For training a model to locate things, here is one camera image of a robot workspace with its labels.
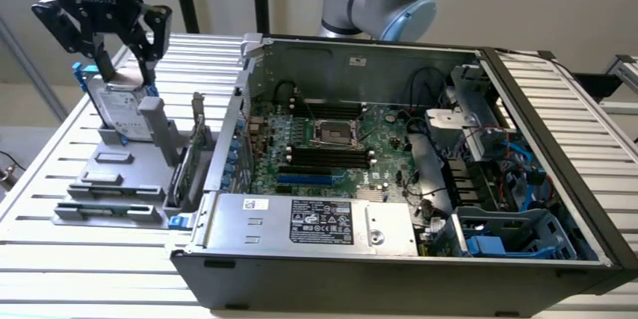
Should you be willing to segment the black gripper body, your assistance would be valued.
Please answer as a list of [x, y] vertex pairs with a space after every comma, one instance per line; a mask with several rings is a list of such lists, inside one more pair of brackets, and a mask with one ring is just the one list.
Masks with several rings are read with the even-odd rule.
[[145, 34], [139, 22], [143, 0], [58, 0], [58, 3], [65, 35], [81, 36], [85, 32], [119, 36]]

